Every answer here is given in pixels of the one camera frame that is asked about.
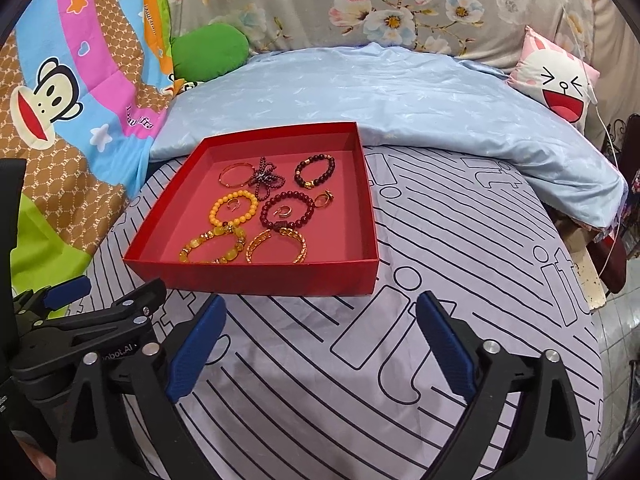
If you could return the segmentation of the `person's left hand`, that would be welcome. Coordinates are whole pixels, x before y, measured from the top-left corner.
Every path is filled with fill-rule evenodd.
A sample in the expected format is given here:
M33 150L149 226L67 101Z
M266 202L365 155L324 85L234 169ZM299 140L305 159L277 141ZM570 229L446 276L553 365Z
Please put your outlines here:
M56 463L49 455L43 452L36 440L23 431L13 431L13 435L34 466L40 471L40 474L46 479L55 479Z

